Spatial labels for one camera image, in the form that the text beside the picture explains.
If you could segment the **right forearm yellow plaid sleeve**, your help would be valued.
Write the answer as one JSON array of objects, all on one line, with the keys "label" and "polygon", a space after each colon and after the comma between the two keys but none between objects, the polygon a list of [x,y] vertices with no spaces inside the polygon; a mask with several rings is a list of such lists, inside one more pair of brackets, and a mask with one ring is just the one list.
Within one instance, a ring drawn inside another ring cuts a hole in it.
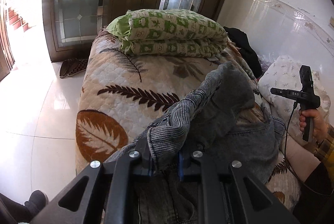
[{"label": "right forearm yellow plaid sleeve", "polygon": [[315,150],[308,151],[290,136],[281,150],[304,183],[293,214],[301,223],[324,223],[333,213],[333,127],[328,125],[326,138]]}]

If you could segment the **person's right hand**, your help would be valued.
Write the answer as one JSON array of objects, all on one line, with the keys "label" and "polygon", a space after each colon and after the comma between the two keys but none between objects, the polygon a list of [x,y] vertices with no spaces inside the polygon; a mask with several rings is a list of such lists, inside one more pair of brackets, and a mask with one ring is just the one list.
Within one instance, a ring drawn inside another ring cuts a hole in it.
[{"label": "person's right hand", "polygon": [[299,111],[300,131],[304,132],[306,127],[306,119],[313,119],[313,137],[318,143],[321,143],[328,134],[328,125],[323,116],[317,109],[308,109]]}]

